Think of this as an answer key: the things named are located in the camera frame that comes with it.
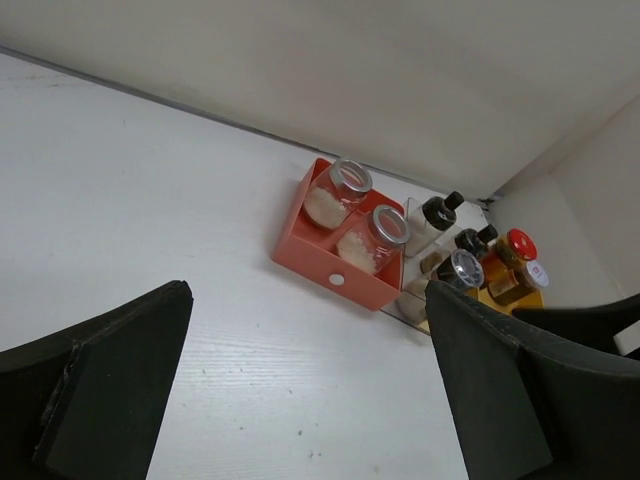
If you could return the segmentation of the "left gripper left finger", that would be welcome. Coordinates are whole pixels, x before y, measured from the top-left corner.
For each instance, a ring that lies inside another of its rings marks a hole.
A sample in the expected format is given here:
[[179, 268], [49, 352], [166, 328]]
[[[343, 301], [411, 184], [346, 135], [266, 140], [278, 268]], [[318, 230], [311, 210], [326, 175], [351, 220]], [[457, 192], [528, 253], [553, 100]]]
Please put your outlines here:
[[146, 478], [193, 303], [171, 281], [3, 351], [2, 478]]

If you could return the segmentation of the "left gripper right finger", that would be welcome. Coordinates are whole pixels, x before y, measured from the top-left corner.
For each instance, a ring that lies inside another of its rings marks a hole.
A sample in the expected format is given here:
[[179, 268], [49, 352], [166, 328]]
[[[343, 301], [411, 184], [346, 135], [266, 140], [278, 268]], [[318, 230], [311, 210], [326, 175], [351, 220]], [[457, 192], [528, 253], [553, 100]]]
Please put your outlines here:
[[635, 479], [639, 359], [500, 313], [441, 281], [426, 314], [472, 479]]

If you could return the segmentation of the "silver lid jar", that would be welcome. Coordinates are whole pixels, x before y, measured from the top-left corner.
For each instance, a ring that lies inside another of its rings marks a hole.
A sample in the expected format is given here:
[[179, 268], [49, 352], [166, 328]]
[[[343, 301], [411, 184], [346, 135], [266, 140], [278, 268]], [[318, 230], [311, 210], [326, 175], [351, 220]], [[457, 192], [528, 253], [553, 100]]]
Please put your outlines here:
[[548, 286], [546, 270], [539, 261], [533, 260], [489, 283], [487, 291], [496, 304], [508, 306]]

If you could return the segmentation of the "black silver lid shaker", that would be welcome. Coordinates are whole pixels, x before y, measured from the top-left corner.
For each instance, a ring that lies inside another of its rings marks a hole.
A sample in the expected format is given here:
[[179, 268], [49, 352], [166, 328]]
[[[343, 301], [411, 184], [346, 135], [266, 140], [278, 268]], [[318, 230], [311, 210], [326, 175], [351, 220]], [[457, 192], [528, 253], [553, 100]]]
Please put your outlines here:
[[412, 280], [396, 299], [397, 308], [412, 325], [426, 320], [426, 287], [432, 281], [443, 281], [466, 293], [481, 287], [485, 277], [474, 255], [463, 249], [454, 250], [439, 266]]

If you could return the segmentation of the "red lid sauce jar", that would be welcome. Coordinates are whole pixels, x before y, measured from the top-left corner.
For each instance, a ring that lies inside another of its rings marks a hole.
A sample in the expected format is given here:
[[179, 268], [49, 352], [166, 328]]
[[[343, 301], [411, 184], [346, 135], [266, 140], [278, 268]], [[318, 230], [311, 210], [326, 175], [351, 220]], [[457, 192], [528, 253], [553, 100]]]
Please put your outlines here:
[[499, 280], [509, 271], [520, 269], [537, 257], [538, 249], [533, 239], [523, 230], [510, 229], [480, 259], [485, 282]]

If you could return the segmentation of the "black faceted lid jar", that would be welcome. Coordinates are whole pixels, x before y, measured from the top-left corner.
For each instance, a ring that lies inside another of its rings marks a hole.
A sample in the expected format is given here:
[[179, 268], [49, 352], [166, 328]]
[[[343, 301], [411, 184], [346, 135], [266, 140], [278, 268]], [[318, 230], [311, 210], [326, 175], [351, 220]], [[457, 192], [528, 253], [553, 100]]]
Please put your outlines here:
[[481, 260], [488, 253], [490, 243], [496, 240], [498, 236], [499, 232], [493, 225], [487, 225], [479, 231], [472, 228], [463, 229], [442, 245], [436, 245], [421, 260], [420, 271], [422, 274], [431, 272], [456, 249], [468, 251], [476, 259]]

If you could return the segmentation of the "black knob lid shaker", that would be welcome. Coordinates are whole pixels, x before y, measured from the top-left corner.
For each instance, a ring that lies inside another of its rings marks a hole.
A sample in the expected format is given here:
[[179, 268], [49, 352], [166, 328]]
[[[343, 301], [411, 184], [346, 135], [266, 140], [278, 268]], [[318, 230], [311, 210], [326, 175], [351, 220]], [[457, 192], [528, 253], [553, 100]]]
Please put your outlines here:
[[405, 255], [415, 257], [438, 240], [456, 223], [456, 209], [463, 203], [464, 197], [453, 191], [446, 197], [433, 196], [412, 209], [407, 217], [410, 238]]

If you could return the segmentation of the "glass jar of rice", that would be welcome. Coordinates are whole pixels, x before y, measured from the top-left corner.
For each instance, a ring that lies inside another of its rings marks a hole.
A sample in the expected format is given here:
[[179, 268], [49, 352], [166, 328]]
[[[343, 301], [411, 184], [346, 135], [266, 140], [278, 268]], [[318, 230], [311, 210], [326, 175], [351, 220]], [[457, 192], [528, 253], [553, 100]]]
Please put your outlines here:
[[336, 230], [372, 188], [371, 175], [361, 164], [338, 159], [311, 182], [303, 209], [317, 226]]

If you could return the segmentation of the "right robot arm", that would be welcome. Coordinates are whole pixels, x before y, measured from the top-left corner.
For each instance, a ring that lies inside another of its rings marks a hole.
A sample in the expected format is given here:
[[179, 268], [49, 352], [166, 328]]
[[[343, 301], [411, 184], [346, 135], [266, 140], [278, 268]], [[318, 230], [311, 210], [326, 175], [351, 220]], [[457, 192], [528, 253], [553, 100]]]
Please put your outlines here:
[[639, 295], [584, 308], [515, 308], [511, 315], [566, 340], [605, 353], [639, 359], [639, 348], [621, 353], [614, 336], [639, 320]]

